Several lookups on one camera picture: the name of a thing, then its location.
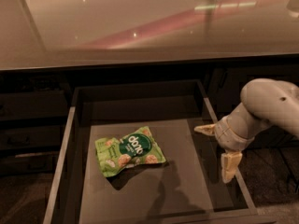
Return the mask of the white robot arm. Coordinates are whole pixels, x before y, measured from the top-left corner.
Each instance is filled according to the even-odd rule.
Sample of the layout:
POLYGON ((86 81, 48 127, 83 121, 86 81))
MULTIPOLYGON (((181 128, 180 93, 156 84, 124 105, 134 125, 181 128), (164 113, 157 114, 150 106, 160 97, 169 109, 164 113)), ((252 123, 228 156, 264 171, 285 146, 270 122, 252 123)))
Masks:
POLYGON ((240 92, 240 104, 214 124, 194 130, 214 136, 225 152, 221 154, 221 177, 229 183, 242 160, 242 151, 255 136, 273 125, 299 137, 299 88, 291 82, 256 78, 240 92))

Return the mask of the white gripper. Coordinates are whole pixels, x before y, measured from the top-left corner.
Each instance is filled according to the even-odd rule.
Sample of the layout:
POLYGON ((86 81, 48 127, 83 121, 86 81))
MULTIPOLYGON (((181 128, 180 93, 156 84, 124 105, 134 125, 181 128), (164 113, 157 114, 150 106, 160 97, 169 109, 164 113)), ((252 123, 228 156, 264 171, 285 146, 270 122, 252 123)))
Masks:
POLYGON ((265 119, 258 119, 240 103, 229 115, 223 117, 215 125, 196 126, 194 130, 207 136, 214 136, 219 145, 230 151, 221 154, 221 177, 229 183, 234 177, 242 160, 243 151, 254 141, 255 136, 271 127, 265 119))

